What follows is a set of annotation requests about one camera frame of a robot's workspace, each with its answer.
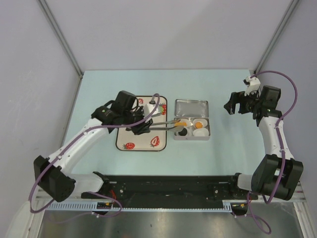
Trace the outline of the black round cookie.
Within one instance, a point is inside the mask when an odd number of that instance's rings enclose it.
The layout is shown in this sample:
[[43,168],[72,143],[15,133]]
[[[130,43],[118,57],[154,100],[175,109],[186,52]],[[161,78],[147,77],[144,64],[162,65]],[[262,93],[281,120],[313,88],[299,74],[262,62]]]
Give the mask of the black round cookie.
[[188,134],[188,131],[186,128],[183,128],[180,132],[178,132],[179,136],[186,136]]

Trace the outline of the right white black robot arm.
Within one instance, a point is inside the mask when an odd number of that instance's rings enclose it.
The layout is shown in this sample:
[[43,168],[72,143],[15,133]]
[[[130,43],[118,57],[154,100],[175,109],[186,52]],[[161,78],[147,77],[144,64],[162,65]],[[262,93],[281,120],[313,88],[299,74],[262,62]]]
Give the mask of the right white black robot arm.
[[229,185],[229,195],[240,199],[246,191],[290,200],[303,172],[302,162],[296,161],[290,152],[283,132],[282,112],[277,110],[281,90],[264,86],[261,92],[231,93],[224,108],[230,115],[252,113],[263,141],[265,156],[252,175],[236,173],[237,181]]

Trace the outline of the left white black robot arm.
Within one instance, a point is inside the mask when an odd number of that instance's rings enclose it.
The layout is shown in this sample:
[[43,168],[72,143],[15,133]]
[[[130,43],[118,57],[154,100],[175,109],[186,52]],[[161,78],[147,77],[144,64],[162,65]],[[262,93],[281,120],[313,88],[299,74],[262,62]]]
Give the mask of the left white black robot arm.
[[136,134],[149,132],[151,116],[159,106],[159,94],[152,102],[139,106],[137,97],[120,91],[115,100],[110,100],[95,109],[85,126],[69,142],[47,158],[34,160],[36,185],[53,200],[62,202],[73,193],[93,192],[98,198],[109,194],[105,176],[99,173],[75,175],[75,165],[100,139],[110,135],[116,128],[130,128]]

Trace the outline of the orange flower cookie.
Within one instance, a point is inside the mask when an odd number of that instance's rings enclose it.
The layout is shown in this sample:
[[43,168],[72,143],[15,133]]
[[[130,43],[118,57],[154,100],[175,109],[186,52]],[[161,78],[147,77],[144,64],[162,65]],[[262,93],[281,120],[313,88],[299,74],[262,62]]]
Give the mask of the orange flower cookie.
[[195,123],[195,127],[196,128],[203,128],[204,126],[203,126],[203,124],[201,122],[198,121],[198,122]]

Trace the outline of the silver tin lid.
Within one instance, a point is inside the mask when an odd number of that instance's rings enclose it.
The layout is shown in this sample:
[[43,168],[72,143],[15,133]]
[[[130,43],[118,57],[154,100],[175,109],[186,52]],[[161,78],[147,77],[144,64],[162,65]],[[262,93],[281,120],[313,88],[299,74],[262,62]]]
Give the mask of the silver tin lid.
[[202,117],[209,116],[208,101],[201,100],[175,100],[174,115],[176,117]]

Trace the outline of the metal serving tongs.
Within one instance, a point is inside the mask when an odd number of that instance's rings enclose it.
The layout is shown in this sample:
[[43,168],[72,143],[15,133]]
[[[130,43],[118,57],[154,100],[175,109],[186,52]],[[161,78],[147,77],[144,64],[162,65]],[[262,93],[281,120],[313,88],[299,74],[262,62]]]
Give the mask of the metal serving tongs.
[[178,119],[163,121],[163,122],[153,122],[150,126],[150,130],[161,130],[161,131],[181,131],[183,126],[175,126],[174,124],[178,122]]

